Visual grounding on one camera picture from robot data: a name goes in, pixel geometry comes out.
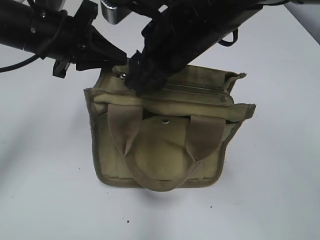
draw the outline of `white surface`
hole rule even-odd
[[[79,1],[66,1],[70,14],[72,4]],[[147,22],[131,15],[111,26],[100,16],[94,24],[131,56]],[[29,56],[0,52],[0,66]],[[233,95],[257,109],[230,143],[216,184],[167,193],[97,179],[83,89],[98,70],[71,67],[59,79],[46,59],[1,74],[0,239],[320,239],[319,56],[284,7],[269,7],[240,28],[233,47],[195,60],[247,72]]]

